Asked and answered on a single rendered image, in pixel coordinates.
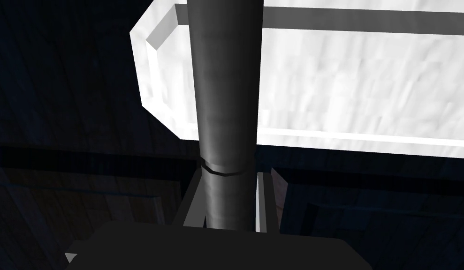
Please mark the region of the dark wooden cupboard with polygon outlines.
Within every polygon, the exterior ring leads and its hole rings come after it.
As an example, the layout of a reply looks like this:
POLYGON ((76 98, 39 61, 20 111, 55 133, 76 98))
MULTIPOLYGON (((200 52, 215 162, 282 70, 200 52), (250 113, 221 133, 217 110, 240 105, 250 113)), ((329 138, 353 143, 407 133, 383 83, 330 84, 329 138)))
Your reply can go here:
MULTIPOLYGON (((280 232, 338 238, 373 270, 464 270, 464 158, 260 146, 280 232)), ((65 270, 112 220, 169 225, 199 162, 0 146, 0 270, 65 270)))

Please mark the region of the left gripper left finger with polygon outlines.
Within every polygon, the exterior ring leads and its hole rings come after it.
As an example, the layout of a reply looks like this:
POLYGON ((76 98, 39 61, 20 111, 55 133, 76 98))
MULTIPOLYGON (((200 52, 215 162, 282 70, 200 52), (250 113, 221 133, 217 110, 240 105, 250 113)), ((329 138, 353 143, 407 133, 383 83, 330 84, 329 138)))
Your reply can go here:
POLYGON ((201 180, 202 170, 198 168, 191 178, 181 205, 173 220, 174 226, 202 228, 205 224, 205 191, 201 180))

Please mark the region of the white bevelled slab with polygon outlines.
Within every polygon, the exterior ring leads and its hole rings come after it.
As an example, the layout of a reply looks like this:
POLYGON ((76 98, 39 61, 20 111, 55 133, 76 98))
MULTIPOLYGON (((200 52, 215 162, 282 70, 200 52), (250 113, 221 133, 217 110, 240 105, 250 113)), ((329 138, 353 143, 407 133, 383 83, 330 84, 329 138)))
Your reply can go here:
MULTIPOLYGON (((187 0, 129 33, 142 106, 199 141, 187 0)), ((264 0, 256 144, 464 158, 464 0, 264 0)))

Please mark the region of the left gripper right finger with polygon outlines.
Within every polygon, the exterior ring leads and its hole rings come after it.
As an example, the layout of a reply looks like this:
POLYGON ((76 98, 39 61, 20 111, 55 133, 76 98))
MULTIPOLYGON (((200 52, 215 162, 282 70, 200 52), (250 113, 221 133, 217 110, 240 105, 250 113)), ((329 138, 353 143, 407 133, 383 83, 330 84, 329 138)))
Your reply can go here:
POLYGON ((255 231, 279 233, 274 185, 270 173, 258 172, 256 186, 255 231))

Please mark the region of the grey cylindrical bar handle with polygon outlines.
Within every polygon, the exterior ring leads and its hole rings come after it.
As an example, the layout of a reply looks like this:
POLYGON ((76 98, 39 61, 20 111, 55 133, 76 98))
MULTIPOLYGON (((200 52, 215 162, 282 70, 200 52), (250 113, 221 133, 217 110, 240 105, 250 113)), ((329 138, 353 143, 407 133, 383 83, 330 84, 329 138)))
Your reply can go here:
POLYGON ((264 0, 187 0, 208 228, 255 231, 264 0))

